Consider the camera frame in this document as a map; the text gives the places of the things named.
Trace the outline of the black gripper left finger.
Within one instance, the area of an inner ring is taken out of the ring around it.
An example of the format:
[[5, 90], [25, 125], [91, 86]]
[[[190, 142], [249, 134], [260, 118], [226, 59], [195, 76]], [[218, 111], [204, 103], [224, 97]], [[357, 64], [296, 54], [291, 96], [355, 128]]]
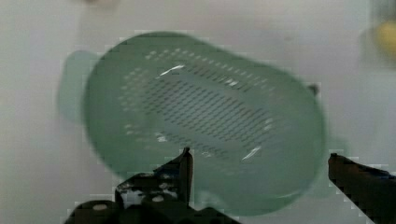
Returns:
[[64, 224], [240, 224], [212, 207], [190, 207], [193, 158], [188, 147], [150, 173], [118, 184], [114, 199], [81, 203]]

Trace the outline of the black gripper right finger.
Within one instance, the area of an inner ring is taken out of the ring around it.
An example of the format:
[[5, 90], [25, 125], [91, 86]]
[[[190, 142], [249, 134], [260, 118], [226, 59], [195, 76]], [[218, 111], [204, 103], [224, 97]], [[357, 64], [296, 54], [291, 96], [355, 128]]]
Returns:
[[395, 224], [394, 175], [332, 153], [328, 159], [328, 178], [374, 224]]

